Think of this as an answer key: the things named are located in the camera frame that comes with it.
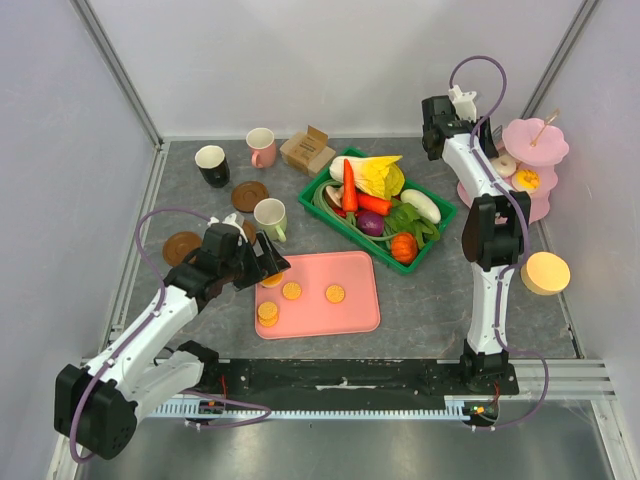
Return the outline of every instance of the green mug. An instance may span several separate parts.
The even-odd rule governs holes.
[[[261,200],[253,210],[258,226],[265,231],[271,240],[286,242],[284,232],[287,230],[287,213],[284,203],[276,198]]]

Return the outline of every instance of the small brown box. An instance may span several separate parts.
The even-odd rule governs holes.
[[[287,165],[314,178],[336,155],[336,151],[327,147],[329,136],[313,128],[307,128],[307,133],[298,132],[282,147],[280,153]]]

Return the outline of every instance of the brown coaster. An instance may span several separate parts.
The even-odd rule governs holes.
[[[231,192],[231,203],[236,210],[252,213],[261,200],[269,198],[269,191],[260,182],[244,182]]]
[[[251,245],[255,245],[256,243],[256,226],[251,223],[249,220],[245,220],[242,224],[242,229],[244,230],[244,234],[247,236],[247,240]]]
[[[175,267],[182,263],[182,260],[184,260],[184,257],[189,252],[199,248],[201,245],[202,239],[197,233],[178,232],[175,235],[171,235],[169,239],[164,242],[162,257],[169,266]]]

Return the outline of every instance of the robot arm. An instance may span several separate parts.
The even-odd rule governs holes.
[[[141,420],[166,400],[198,384],[208,368],[215,368],[218,354],[193,341],[178,347],[161,365],[149,365],[225,284],[233,283],[242,290],[290,268],[263,232],[256,234],[262,249],[262,254],[256,255],[238,220],[235,214],[223,222],[212,218],[202,246],[164,279],[163,305],[157,305],[161,298],[158,291],[145,311],[106,350],[84,368],[67,365],[60,372],[54,412],[58,432],[70,436],[80,398],[90,382],[96,382],[80,413],[76,440],[111,459],[126,447]],[[155,318],[147,323],[150,315]],[[114,357],[119,348],[123,349]],[[109,368],[100,375],[105,363]]]
[[[524,249],[523,231],[515,209],[501,193],[511,187],[495,173],[485,155],[485,151],[497,155],[489,119],[479,132],[482,149],[473,152],[470,144],[474,123],[460,119],[449,97],[423,100],[422,110],[423,147],[429,159],[442,158],[450,165],[473,199],[462,233],[462,249],[472,264],[473,273],[473,313],[461,356],[462,378],[469,382],[481,377],[499,377],[508,369],[508,352],[501,345],[507,344],[505,317],[513,270],[503,274],[500,288],[498,276],[506,266],[518,262]],[[529,195],[526,192],[511,192],[511,195],[528,222]],[[501,341],[496,338],[496,319],[499,319]]]

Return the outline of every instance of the gray table surface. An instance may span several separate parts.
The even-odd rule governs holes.
[[[193,157],[204,145],[221,146],[231,168],[231,182],[213,189],[202,179]],[[170,342],[193,339],[223,357],[236,358],[457,358],[471,320],[473,280],[463,257],[460,236],[468,209],[456,195],[456,177],[442,161],[430,162],[418,138],[332,139],[341,152],[355,146],[370,155],[401,154],[399,166],[407,178],[459,207],[442,240],[427,254],[414,273],[399,275],[374,259],[381,322],[370,333],[263,340],[254,328],[254,290],[234,292],[231,286]],[[287,207],[287,242],[276,244],[283,255],[356,250],[357,247],[321,221],[306,213],[297,195],[311,179],[281,159],[268,169],[251,166],[244,141],[172,142],[155,206],[182,206],[219,218],[232,213],[231,191],[241,182],[258,180],[272,197]],[[164,213],[150,220],[146,249],[164,274],[162,246],[172,234],[192,230],[200,235],[203,221],[184,214]],[[531,229],[534,250],[541,249],[537,228]],[[143,264],[135,279],[127,323],[149,304],[157,290]],[[514,348],[536,349],[548,357],[574,358],[571,334],[559,299],[529,292],[514,275],[509,293],[507,339]]]

